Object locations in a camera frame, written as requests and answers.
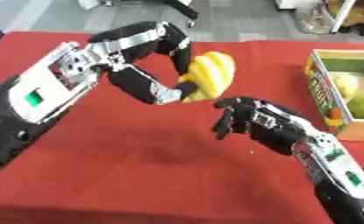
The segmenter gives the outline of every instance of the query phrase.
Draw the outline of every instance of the metal screw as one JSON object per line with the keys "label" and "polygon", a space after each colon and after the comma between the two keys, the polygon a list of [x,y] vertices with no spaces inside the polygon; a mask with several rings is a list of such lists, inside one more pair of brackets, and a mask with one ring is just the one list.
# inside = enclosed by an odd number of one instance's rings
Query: metal screw
{"label": "metal screw", "polygon": [[27,131],[25,130],[20,130],[17,134],[16,134],[16,138],[20,141],[26,142],[28,140],[30,140],[30,134],[28,134]]}

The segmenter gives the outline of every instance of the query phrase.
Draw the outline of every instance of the floor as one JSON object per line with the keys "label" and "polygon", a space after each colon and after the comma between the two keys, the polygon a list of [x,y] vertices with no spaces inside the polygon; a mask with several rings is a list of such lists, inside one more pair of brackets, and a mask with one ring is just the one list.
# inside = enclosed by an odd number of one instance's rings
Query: floor
{"label": "floor", "polygon": [[0,29],[6,32],[100,32],[143,20],[166,20],[195,41],[279,39],[364,43],[364,37],[354,33],[302,33],[292,13],[277,11],[274,0],[194,0],[191,6],[200,13],[200,18],[189,29],[183,15],[159,3],[133,1],[86,11],[76,0],[0,0]]}

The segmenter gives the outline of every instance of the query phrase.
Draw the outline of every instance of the red tablecloth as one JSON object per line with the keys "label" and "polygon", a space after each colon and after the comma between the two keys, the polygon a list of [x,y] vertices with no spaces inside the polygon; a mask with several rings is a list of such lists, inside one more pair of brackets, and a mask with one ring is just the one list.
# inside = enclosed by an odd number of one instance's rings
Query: red tablecloth
{"label": "red tablecloth", "polygon": [[[62,41],[88,35],[16,32],[0,42],[0,82]],[[230,95],[303,112],[323,127],[302,75],[313,48],[364,45],[254,41],[195,43],[234,57]],[[166,57],[143,67],[172,84]],[[330,223],[302,167],[247,136],[215,141],[211,102],[147,106],[106,80],[0,172],[0,223]],[[346,143],[364,165],[364,143]]]}

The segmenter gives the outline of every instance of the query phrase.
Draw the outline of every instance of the robotic arm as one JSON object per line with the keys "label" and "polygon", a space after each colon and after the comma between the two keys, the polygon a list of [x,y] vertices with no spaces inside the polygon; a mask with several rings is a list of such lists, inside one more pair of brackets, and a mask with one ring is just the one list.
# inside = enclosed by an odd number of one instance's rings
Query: robotic arm
{"label": "robotic arm", "polygon": [[333,223],[364,224],[364,169],[335,136],[267,101],[235,97],[214,106],[224,109],[213,127],[218,139],[228,133],[249,133],[273,151],[295,157]]}
{"label": "robotic arm", "polygon": [[0,169],[46,133],[106,72],[111,83],[142,102],[182,101],[197,86],[168,88],[135,66],[151,53],[171,57],[184,74],[191,60],[190,39],[166,22],[142,22],[105,31],[78,43],[62,43],[38,63],[0,85]]}

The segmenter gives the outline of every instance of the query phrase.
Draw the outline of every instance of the cardboard box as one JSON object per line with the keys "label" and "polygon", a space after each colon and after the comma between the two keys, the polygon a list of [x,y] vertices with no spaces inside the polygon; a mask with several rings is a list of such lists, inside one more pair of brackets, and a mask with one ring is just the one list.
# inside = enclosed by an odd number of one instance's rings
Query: cardboard box
{"label": "cardboard box", "polygon": [[347,74],[359,81],[357,94],[364,94],[364,51],[314,50],[304,73],[311,95],[330,132],[340,140],[364,142],[364,119],[355,119],[335,87],[333,77]]}

